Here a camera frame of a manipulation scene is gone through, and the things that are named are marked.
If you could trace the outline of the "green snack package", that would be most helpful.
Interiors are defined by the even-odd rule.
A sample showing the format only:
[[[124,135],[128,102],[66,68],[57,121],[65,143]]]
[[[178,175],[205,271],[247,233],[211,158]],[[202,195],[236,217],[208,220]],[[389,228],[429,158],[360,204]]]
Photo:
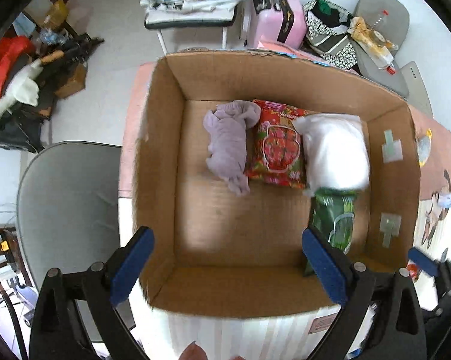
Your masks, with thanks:
[[[359,191],[320,188],[316,191],[306,189],[304,194],[311,197],[309,226],[316,228],[333,247],[347,254],[351,249],[354,203]]]

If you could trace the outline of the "white plastic bag package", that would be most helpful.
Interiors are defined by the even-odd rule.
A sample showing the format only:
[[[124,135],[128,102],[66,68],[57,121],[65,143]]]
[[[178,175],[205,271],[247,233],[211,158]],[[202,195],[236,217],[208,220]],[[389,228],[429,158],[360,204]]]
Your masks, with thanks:
[[[361,191],[369,186],[369,155],[357,115],[316,113],[292,122],[301,135],[306,190]]]

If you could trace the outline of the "purple fuzzy cloth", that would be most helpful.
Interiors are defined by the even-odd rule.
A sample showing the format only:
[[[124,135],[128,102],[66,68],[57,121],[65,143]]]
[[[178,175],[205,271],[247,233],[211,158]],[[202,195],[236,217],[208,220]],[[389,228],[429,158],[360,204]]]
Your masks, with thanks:
[[[261,108],[255,102],[244,100],[219,104],[204,117],[203,125],[210,137],[207,167],[237,196],[250,193],[245,175],[247,131],[260,118]]]

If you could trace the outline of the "yellow rhinestone plush slipper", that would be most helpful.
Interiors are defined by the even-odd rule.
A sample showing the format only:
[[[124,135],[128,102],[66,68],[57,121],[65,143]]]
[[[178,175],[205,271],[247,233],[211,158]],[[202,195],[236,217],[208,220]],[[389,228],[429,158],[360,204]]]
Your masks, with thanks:
[[[433,133],[430,128],[417,139],[417,156],[420,167],[428,161],[431,153]]]

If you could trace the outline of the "blue white tissue pack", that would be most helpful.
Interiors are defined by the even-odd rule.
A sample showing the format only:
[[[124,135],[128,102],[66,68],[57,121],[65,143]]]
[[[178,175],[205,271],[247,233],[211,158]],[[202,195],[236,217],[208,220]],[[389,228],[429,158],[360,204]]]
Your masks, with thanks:
[[[439,193],[438,204],[443,209],[451,208],[451,193]]]

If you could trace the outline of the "grey chair near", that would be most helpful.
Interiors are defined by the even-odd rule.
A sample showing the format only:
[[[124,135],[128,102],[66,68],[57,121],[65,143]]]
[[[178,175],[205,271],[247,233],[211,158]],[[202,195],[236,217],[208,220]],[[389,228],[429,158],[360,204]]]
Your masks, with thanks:
[[[47,147],[30,162],[16,200],[16,228],[29,277],[83,272],[120,247],[121,149],[83,141]]]

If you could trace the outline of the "grey chair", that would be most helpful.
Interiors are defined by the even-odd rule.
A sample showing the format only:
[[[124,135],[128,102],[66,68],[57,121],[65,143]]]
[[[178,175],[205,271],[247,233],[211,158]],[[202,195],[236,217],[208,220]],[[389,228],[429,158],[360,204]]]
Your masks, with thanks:
[[[29,277],[83,272],[120,247],[121,149],[83,141],[47,147],[30,162],[16,200],[16,228]]]
[[[408,96],[396,54],[409,28],[409,13],[398,0],[359,0],[348,29],[363,77]]]

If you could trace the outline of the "white flat board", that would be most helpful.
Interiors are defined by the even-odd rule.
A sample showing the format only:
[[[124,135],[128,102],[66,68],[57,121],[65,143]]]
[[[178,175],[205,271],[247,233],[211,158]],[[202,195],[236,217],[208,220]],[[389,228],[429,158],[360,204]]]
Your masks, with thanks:
[[[429,95],[417,63],[411,61],[399,69],[398,94],[422,114],[434,118]]]

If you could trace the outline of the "black tripod stand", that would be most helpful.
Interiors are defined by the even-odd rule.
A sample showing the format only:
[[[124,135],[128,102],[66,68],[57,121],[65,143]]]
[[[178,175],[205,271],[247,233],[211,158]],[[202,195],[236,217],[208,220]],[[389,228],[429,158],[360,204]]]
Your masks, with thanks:
[[[58,50],[64,57],[45,64],[43,71],[35,79],[38,84],[38,105],[29,106],[17,102],[0,119],[0,148],[5,150],[24,150],[37,154],[44,150],[41,142],[43,123],[51,119],[50,113],[55,105],[54,92],[61,77],[67,76],[75,63],[86,63],[96,48],[104,43],[101,37],[90,37],[83,33],[66,41]]]

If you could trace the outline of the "red floral snack package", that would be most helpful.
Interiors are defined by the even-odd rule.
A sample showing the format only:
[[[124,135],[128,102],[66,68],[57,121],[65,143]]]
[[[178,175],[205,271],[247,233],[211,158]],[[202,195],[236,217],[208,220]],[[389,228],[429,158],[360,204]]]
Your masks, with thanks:
[[[246,176],[264,183],[304,189],[306,173],[302,136],[293,121],[309,112],[278,102],[254,99],[261,116],[253,127],[253,156]]]

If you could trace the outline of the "small cardboard box floor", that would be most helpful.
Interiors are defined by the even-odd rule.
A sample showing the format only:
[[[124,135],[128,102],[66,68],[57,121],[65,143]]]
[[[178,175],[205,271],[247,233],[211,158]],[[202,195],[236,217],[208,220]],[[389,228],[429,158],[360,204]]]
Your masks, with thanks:
[[[59,99],[67,98],[86,88],[87,68],[85,63],[75,63],[67,76],[61,77],[59,86],[54,92]]]

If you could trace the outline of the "white goose plush toy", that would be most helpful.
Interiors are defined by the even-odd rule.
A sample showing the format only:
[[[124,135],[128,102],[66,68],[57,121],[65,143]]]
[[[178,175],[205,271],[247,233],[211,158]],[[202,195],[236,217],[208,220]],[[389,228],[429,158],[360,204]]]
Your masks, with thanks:
[[[4,96],[0,98],[0,119],[17,102],[29,106],[38,105],[39,87],[35,79],[43,71],[43,66],[64,57],[62,50],[54,51],[42,58],[35,59],[14,75],[8,84]]]

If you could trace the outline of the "yellow plastic bag on chair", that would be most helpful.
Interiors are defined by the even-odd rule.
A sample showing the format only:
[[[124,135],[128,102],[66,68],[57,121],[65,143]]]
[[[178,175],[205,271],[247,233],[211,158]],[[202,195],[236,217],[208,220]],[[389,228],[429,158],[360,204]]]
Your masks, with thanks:
[[[396,68],[392,51],[397,51],[399,47],[378,31],[387,22],[388,16],[387,10],[381,10],[371,25],[368,25],[362,16],[355,16],[351,19],[348,33],[379,70],[394,75]]]

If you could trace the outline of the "grey chair far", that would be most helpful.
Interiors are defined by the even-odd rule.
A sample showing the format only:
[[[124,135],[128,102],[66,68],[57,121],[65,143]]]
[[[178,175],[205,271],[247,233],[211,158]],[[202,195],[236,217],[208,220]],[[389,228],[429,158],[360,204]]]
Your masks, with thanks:
[[[359,0],[348,29],[363,77],[408,96],[396,54],[409,28],[409,13],[398,0]]]

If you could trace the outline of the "black white patterned bag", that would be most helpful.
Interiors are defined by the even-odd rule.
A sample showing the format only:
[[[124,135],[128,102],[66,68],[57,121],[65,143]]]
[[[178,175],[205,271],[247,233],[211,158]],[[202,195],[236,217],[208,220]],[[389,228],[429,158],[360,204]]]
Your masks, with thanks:
[[[358,59],[348,32],[352,14],[329,0],[303,4],[307,24],[304,44],[328,64],[343,70],[356,70]]]

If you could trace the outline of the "red plastic bag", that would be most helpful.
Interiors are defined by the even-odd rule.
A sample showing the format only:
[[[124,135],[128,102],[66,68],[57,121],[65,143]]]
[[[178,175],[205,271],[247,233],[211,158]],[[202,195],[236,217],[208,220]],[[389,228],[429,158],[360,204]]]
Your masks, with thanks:
[[[3,37],[0,40],[0,96],[9,71],[23,54],[34,53],[32,41],[25,36]]]

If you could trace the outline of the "pink bedding package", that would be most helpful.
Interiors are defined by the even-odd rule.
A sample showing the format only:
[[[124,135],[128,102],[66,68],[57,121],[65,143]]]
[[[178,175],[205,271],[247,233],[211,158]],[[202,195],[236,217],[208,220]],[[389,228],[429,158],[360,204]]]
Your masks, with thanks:
[[[287,55],[291,58],[303,58],[301,51],[275,41],[260,40],[257,49],[272,51],[276,54]]]

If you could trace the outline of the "pink suitcase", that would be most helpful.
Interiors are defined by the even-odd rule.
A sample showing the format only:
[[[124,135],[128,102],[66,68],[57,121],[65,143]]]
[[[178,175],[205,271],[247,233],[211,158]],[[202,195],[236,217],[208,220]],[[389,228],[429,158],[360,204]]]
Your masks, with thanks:
[[[300,0],[250,0],[245,46],[257,48],[262,40],[299,49],[307,33]]]

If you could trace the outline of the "white chair with cushion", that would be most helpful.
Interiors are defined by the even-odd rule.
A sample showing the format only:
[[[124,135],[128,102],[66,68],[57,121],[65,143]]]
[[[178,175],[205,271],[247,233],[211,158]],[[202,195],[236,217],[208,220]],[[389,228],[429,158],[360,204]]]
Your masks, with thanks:
[[[146,10],[144,27],[157,34],[164,55],[169,52],[163,36],[165,29],[220,28],[221,48],[227,48],[228,28],[237,16],[241,0],[200,0],[192,5],[178,4],[176,7]]]

